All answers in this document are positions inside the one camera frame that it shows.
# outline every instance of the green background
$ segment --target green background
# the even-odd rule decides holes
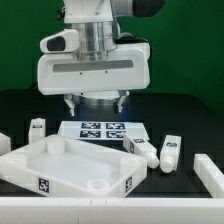
[[[0,91],[36,81],[39,42],[63,30],[62,6],[0,1]],[[224,115],[224,0],[168,0],[152,18],[125,18],[122,31],[152,44],[151,85],[140,92],[191,94]]]

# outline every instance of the black table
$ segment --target black table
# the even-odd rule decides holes
[[[62,120],[142,122],[159,153],[165,135],[182,136],[177,171],[148,169],[147,178],[128,197],[209,198],[193,171],[194,155],[206,153],[220,169],[224,167],[224,119],[193,96],[130,96],[121,114],[114,113],[112,106],[79,105],[77,116],[71,117],[62,96],[43,96],[37,90],[0,93],[0,132],[11,138],[13,150],[28,144],[30,121],[35,118],[46,119],[47,135],[56,134]],[[122,142],[95,143],[124,151]],[[1,181],[0,196],[40,195]]]

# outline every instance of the white plastic part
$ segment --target white plastic part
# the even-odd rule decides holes
[[[0,133],[0,156],[11,152],[11,140],[8,136]]]
[[[1,198],[7,224],[223,224],[220,199]]]
[[[110,0],[64,0],[65,23],[113,21]]]
[[[29,144],[45,138],[46,135],[46,121],[45,119],[37,118],[31,120],[30,130],[28,134]]]
[[[49,40],[54,39],[56,37],[63,37],[65,40],[65,50],[63,52],[61,51],[49,51],[47,48],[47,43]],[[66,52],[74,52],[79,49],[80,42],[79,42],[79,34],[76,30],[67,30],[65,29],[64,31],[54,34],[52,36],[49,36],[47,38],[44,38],[40,42],[40,49],[43,53],[66,53]]]
[[[143,136],[127,132],[124,134],[123,146],[129,153],[145,157],[148,167],[155,169],[159,166],[159,159],[156,156],[157,149],[145,141]]]
[[[194,171],[213,198],[224,198],[224,175],[206,154],[196,154]]]
[[[47,152],[50,155],[61,155],[65,152],[65,141],[57,136],[47,140]]]
[[[94,69],[91,62],[78,62],[76,54],[46,54],[38,64],[38,87],[44,95],[143,89],[150,82],[149,55],[150,47],[146,43],[118,45],[108,52],[105,61],[118,67],[107,68],[100,62],[103,68]],[[119,61],[125,62],[125,68],[119,67]]]
[[[121,174],[123,158],[137,161]],[[53,135],[0,158],[0,178],[48,197],[125,197],[147,175],[144,158]]]
[[[160,168],[164,173],[177,170],[180,155],[181,137],[167,135],[160,154]]]

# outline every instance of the small white piece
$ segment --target small white piece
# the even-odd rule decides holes
[[[181,137],[167,135],[160,154],[160,168],[164,173],[177,170],[180,155]]]
[[[11,152],[10,138],[0,133],[0,156],[9,152]]]
[[[50,155],[61,155],[65,152],[65,141],[53,136],[47,140],[47,152]]]
[[[155,169],[159,166],[159,159],[156,156],[157,149],[140,135],[125,133],[123,146],[128,152],[145,157],[148,167]]]
[[[206,154],[196,154],[194,171],[213,198],[224,198],[224,175]]]
[[[29,130],[29,144],[37,142],[46,135],[46,122],[45,119],[37,118],[31,120]]]
[[[75,116],[75,103],[72,101],[72,94],[65,94],[64,95],[64,101],[70,108],[71,116]]]

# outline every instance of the white box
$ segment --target white box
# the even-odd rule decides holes
[[[57,135],[1,157],[0,167],[1,179],[49,197],[125,197],[147,175],[143,157]]]
[[[223,224],[224,200],[205,198],[5,198],[7,224]]]
[[[181,137],[167,135],[160,152],[160,168],[164,173],[177,170],[180,156]]]

